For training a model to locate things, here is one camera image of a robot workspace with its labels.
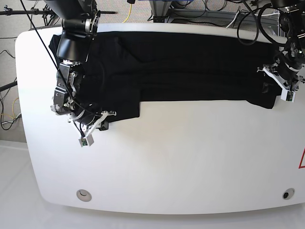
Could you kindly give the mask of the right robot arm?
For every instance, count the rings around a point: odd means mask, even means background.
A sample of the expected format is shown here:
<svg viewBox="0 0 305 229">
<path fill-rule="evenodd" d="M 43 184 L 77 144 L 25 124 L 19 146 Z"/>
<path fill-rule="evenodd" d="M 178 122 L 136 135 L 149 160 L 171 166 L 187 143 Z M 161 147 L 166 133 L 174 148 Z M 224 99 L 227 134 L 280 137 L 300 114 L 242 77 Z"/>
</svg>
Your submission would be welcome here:
<svg viewBox="0 0 305 229">
<path fill-rule="evenodd" d="M 69 115 L 84 140 L 103 117 L 105 72 L 91 52 L 101 11 L 94 0 L 48 0 L 46 4 L 62 19 L 52 109 L 58 115 Z"/>
</svg>

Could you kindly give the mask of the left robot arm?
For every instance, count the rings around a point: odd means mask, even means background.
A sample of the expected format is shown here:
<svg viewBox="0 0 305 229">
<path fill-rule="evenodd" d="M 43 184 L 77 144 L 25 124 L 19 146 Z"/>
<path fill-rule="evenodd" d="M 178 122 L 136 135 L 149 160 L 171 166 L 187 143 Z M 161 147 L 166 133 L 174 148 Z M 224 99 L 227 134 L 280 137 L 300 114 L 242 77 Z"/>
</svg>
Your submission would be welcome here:
<svg viewBox="0 0 305 229">
<path fill-rule="evenodd" d="M 274 63 L 264 65 L 258 71 L 271 77 L 282 89 L 281 99 L 293 101 L 299 84 L 305 82 L 305 78 L 298 75 L 305 67 L 305 4 L 300 0 L 272 0 L 257 10 L 256 14 L 246 3 L 241 1 L 252 15 L 256 24 L 256 35 L 253 41 L 244 42 L 240 39 L 237 29 L 237 39 L 245 46 L 253 45 L 261 33 L 276 48 Z M 285 33 L 286 42 L 280 43 L 271 38 L 264 30 L 261 17 L 266 9 L 274 9 L 279 12 L 278 24 Z"/>
</svg>

